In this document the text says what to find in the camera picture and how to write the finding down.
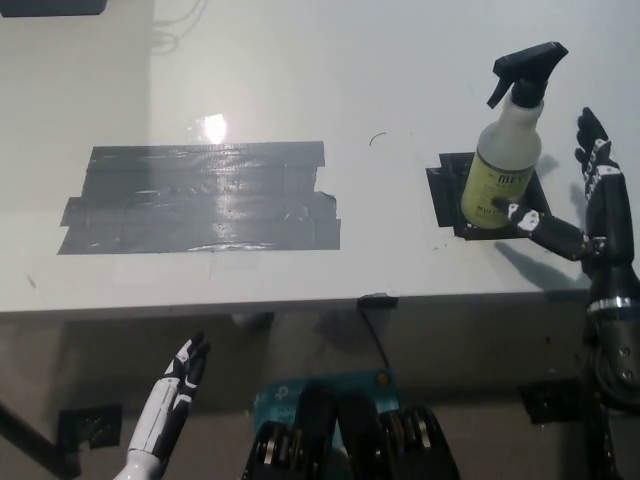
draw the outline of yellow label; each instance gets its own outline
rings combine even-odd
[[[489,166],[476,152],[460,201],[462,213],[469,223],[480,228],[500,228],[507,225],[507,218],[494,208],[491,200],[504,197],[519,202],[533,170],[534,166],[517,172],[496,169]]]

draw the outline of gray duct tape patch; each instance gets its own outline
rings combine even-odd
[[[322,142],[96,147],[59,254],[336,250]]]

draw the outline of white plastic bottle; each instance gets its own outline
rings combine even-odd
[[[471,164],[460,208],[480,228],[500,228],[506,217],[491,204],[494,197],[519,202],[535,169],[542,142],[536,132],[544,107],[521,108],[507,98],[500,119],[485,128]]]
[[[551,72],[569,53],[549,42],[499,58],[493,72],[500,77],[489,99],[494,108],[509,92],[497,122],[484,129],[467,177],[460,209],[473,225],[495,229],[508,224],[493,206],[496,197],[515,203],[524,196],[542,144],[536,132]]]

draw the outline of black cable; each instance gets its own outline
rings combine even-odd
[[[389,359],[387,358],[387,354],[384,352],[384,348],[382,348],[382,344],[380,343],[380,339],[378,338],[378,334],[376,333],[375,328],[373,328],[373,325],[371,324],[371,321],[369,320],[369,317],[367,317],[367,314],[364,313],[364,310],[360,310],[359,309],[358,312],[360,313],[360,316],[362,316],[362,320],[364,320],[364,324],[369,329],[369,333],[371,334],[371,338],[373,339],[373,343],[375,343],[376,348],[378,349],[378,353],[380,354],[380,358],[382,359],[382,363],[384,365],[384,368],[390,370],[391,366],[389,365]]]

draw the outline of white table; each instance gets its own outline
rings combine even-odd
[[[570,51],[539,124],[555,159],[539,165],[551,210],[579,223],[572,152],[589,105],[640,222],[637,2],[208,0],[189,14],[195,2],[0,19],[0,319],[583,289],[579,265],[526,240],[497,248],[438,228],[425,175],[440,152],[472,151],[497,118],[485,103],[494,60],[550,40]],[[57,255],[94,146],[193,143],[213,115],[225,143],[324,142],[316,190],[337,198],[339,251]]]

